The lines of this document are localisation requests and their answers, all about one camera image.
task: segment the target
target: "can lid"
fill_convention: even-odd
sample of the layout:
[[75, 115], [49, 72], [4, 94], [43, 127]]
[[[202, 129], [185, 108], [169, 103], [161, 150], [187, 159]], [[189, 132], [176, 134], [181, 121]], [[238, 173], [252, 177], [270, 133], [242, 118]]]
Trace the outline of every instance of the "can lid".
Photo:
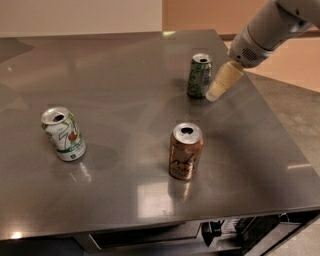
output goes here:
[[70, 111], [65, 107], [49, 108], [41, 116], [41, 122], [48, 125], [54, 125], [67, 119]]
[[207, 64], [207, 63], [212, 62], [211, 56], [206, 53], [197, 53], [197, 54], [193, 55], [192, 59], [195, 62], [201, 63], [201, 64]]
[[193, 123], [181, 123], [173, 129], [173, 136], [181, 143], [195, 144], [201, 139], [202, 132]]

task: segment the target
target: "gray tabletop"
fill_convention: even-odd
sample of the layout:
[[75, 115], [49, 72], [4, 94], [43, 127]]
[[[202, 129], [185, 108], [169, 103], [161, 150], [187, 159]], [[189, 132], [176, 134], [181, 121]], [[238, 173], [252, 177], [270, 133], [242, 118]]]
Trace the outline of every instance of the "gray tabletop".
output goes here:
[[[247, 77], [209, 103], [187, 96], [214, 31], [0, 40], [0, 239], [320, 209], [320, 179]], [[69, 108], [87, 152], [59, 160], [41, 130]], [[190, 182], [168, 174], [169, 136], [196, 123]]]

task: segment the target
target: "red can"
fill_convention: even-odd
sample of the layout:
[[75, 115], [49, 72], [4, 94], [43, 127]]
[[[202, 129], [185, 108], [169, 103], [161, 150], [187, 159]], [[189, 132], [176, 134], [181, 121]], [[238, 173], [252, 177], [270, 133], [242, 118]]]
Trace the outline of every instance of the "red can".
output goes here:
[[198, 171], [202, 146], [202, 132], [197, 125], [177, 125], [170, 136], [170, 174], [180, 180], [191, 179]]

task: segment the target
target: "can label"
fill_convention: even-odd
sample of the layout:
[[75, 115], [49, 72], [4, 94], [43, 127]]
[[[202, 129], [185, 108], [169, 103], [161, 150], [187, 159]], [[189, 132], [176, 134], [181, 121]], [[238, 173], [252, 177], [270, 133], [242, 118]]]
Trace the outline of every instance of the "can label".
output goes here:
[[46, 111], [42, 116], [42, 129], [61, 160], [72, 161], [85, 152], [86, 144], [73, 114], [67, 109], [57, 107]]
[[206, 95], [211, 79], [212, 58], [208, 54], [199, 53], [193, 56], [188, 80], [188, 94], [202, 98]]
[[201, 130], [191, 123], [175, 127], [170, 137], [170, 174], [180, 180], [189, 180], [198, 170], [203, 145]]

